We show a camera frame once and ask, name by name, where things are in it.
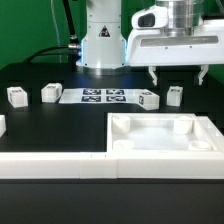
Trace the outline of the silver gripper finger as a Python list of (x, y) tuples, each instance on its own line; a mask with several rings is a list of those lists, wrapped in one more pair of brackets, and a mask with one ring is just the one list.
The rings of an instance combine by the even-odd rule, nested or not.
[(202, 65), (200, 68), (200, 72), (197, 75), (197, 81), (199, 85), (203, 84), (203, 78), (204, 76), (207, 74), (209, 70), (209, 66), (208, 65)]
[(158, 77), (156, 75), (156, 67), (155, 66), (149, 66), (148, 67), (148, 72), (152, 78), (152, 82), (154, 84), (154, 86), (158, 85)]

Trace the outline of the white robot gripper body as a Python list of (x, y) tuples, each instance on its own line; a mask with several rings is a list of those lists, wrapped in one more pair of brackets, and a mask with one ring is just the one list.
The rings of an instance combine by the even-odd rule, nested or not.
[(224, 18), (202, 18), (202, 4), (155, 4), (132, 16), (130, 66), (224, 64)]

